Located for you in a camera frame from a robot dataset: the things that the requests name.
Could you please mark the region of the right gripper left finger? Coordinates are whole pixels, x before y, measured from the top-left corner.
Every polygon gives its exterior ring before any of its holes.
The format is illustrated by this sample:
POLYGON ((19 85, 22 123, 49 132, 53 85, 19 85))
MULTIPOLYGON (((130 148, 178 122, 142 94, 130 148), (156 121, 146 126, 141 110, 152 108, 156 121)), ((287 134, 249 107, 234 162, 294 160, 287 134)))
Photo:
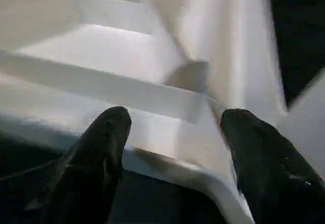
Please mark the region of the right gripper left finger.
POLYGON ((106 223, 121 178, 132 119, 123 106, 103 111, 77 142, 46 168, 25 206, 31 223, 106 223))

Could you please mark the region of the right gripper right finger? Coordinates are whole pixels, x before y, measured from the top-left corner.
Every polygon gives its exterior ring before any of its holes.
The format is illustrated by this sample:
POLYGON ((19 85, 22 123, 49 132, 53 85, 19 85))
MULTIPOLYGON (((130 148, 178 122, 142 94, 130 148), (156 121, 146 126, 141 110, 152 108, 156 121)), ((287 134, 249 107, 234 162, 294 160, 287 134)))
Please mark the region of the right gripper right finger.
POLYGON ((220 128, 255 223, 324 223, 324 181, 275 127, 227 109, 220 128))

